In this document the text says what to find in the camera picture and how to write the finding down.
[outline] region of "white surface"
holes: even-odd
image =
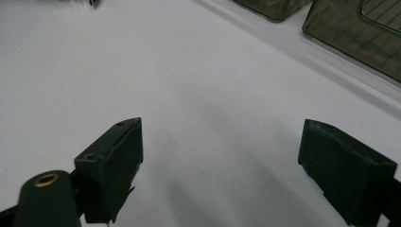
[[[226,0],[0,1],[0,209],[141,116],[115,226],[346,226],[297,164],[304,120],[401,163],[401,92],[305,39],[308,8],[272,24]]]

